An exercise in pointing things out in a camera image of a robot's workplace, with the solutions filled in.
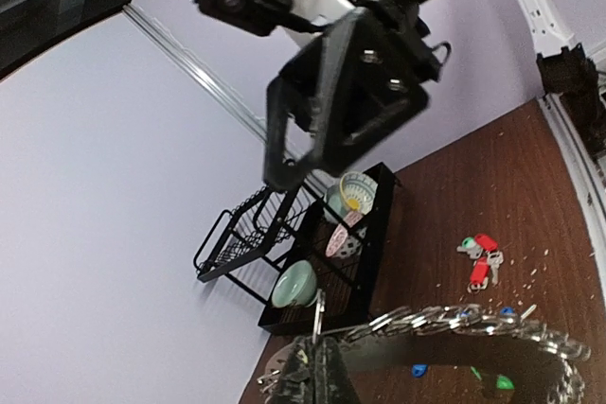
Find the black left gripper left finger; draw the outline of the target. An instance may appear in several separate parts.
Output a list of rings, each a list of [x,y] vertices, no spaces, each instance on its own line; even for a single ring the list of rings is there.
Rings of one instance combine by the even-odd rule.
[[[279,370],[270,403],[314,402],[314,354],[311,336],[296,337],[269,360],[269,368]]]

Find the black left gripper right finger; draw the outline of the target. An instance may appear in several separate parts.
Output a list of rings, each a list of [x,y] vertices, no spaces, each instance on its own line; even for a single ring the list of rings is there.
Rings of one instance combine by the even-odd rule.
[[[321,337],[315,345],[315,402],[360,404],[338,342]]]

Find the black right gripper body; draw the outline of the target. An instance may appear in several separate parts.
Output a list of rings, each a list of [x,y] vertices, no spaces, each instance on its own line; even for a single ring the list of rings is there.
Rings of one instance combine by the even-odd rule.
[[[436,49],[423,41],[426,29],[419,19],[395,25],[369,8],[356,9],[366,9],[367,19],[357,36],[362,50],[355,65],[345,132],[362,136],[365,154],[361,159],[427,108],[429,97],[422,85],[439,80],[444,63]],[[291,164],[310,150],[313,135],[302,110],[288,104],[285,162]]]

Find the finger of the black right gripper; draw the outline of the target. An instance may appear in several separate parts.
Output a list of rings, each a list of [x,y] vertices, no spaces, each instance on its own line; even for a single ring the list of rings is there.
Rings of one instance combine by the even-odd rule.
[[[311,39],[283,68],[283,98],[308,118],[312,147],[300,160],[283,164],[283,184],[297,186],[319,169],[331,176],[365,154],[362,136],[345,132],[354,70],[362,50],[357,38],[366,9],[353,9]]]
[[[283,78],[273,79],[266,90],[266,144],[263,179],[273,189],[293,189],[294,177],[285,162],[290,106]]]

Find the metal disc with key rings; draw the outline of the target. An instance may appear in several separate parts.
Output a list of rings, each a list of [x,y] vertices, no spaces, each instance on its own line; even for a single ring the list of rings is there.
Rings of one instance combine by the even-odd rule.
[[[325,293],[316,296],[312,331],[303,336],[311,336],[314,347],[321,337],[335,339],[350,380],[354,373],[414,364],[473,366],[508,377],[514,403],[583,398],[585,384],[575,364],[590,358],[590,347],[527,312],[500,315],[477,304],[398,307],[368,323],[326,331]],[[470,315],[462,316],[465,310]],[[267,402],[279,373],[268,361],[257,379]]]

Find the green key tag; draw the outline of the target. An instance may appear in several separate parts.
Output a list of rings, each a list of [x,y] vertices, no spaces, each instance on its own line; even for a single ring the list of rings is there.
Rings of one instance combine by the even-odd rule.
[[[475,367],[471,367],[472,373],[483,384],[484,388],[513,391],[515,389],[513,382],[506,376],[494,374],[492,372],[483,371]]]

